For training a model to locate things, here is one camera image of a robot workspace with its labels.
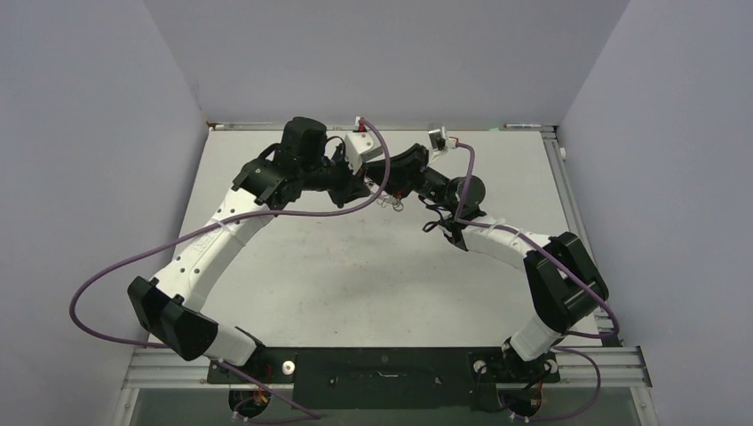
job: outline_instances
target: grey wall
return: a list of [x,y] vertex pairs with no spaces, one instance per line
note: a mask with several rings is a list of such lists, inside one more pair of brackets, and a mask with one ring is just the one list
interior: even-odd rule
[[753,3],[633,0],[562,123],[662,424],[751,424]]
[[[0,5],[0,422],[107,424],[131,348],[78,331],[74,290],[174,236],[205,126],[139,0]],[[137,335],[125,289],[84,296],[94,327]]]
[[146,0],[217,122],[559,123],[628,0]]

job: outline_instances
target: metal extrusion rail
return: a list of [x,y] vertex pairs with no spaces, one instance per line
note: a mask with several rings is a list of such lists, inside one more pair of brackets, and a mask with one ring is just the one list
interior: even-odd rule
[[[578,348],[596,360],[604,387],[650,387],[640,348]],[[591,364],[570,353],[558,353],[561,381],[551,387],[593,387],[596,374]],[[175,352],[163,349],[137,349],[128,366],[124,389],[250,389],[250,384],[210,384],[206,382],[210,362],[206,358],[184,361]],[[273,384],[275,389],[293,389],[293,384]],[[500,388],[522,384],[500,383]]]

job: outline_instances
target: white joint cover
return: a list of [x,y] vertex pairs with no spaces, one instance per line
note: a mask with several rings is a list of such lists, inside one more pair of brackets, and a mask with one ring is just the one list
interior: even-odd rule
[[[269,210],[266,205],[258,206],[255,199],[254,194],[242,189],[228,190],[207,225],[249,211]],[[159,280],[157,287],[169,297],[183,296],[183,305],[199,312],[222,272],[258,230],[271,220],[272,216],[252,217],[196,237],[155,274]]]
[[546,327],[541,318],[534,314],[523,328],[512,335],[510,345],[521,359],[530,361],[546,353],[560,337],[560,333]]
[[212,359],[223,359],[230,364],[242,366],[257,348],[256,343],[234,327],[219,325],[217,337],[204,355]]
[[[497,223],[490,216],[479,217],[473,221],[490,225]],[[549,244],[548,235],[540,233],[524,234],[540,246]],[[487,228],[478,226],[468,226],[463,229],[463,240],[465,241],[465,247],[469,251],[483,253],[501,260],[521,272],[525,272],[526,270],[523,266],[523,259],[526,257],[526,253],[533,249],[514,233],[508,233],[501,229],[489,231]]]
[[365,131],[351,132],[345,135],[345,160],[355,174],[364,162],[378,157],[382,153],[380,146]]

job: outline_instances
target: white table surface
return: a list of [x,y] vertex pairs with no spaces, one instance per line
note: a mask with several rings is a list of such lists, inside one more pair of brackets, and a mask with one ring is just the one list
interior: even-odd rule
[[[329,135],[343,132],[329,132]],[[541,135],[534,131],[451,132],[476,148],[481,207],[536,233],[567,230]],[[241,166],[281,131],[210,133],[181,230],[206,223]],[[386,131],[392,155],[422,131]],[[432,166],[453,178],[468,155],[456,150]],[[202,313],[251,332],[271,346],[498,345],[534,313],[525,274],[487,256],[466,253],[439,229],[415,194],[397,213],[376,204],[345,217],[279,217],[227,268]],[[325,193],[305,193],[289,209],[332,210]],[[592,316],[576,329],[596,332]],[[600,345],[568,337],[568,345]]]

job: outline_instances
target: robotic arm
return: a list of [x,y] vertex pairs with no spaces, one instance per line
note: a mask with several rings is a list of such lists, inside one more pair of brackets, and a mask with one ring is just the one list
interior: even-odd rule
[[[597,305],[518,235],[459,223],[459,219],[491,225],[496,221],[480,209],[486,189],[475,176],[459,210],[460,217],[456,217],[464,177],[449,179],[429,167],[454,144],[443,129],[431,131],[429,138],[431,152],[416,144],[391,157],[385,191],[396,199],[416,192],[426,208],[439,214],[439,220],[424,226],[425,232],[439,227],[456,247],[494,257],[527,274],[536,314],[502,345],[502,351],[510,371],[530,376],[532,371],[541,371],[550,347]],[[243,365],[264,348],[254,336],[218,324],[200,312],[222,272],[273,216],[230,224],[221,221],[240,212],[284,209],[304,190],[327,191],[340,208],[370,196],[366,179],[379,182],[385,174],[384,161],[371,161],[382,153],[381,146],[365,129],[357,128],[343,139],[330,159],[324,155],[328,141],[323,124],[297,117],[286,124],[281,143],[272,144],[243,166],[208,223],[222,225],[193,240],[151,280],[137,277],[129,286],[128,294],[143,328],[186,360],[206,355]],[[567,265],[602,298],[608,297],[606,285],[575,235],[525,235]]]

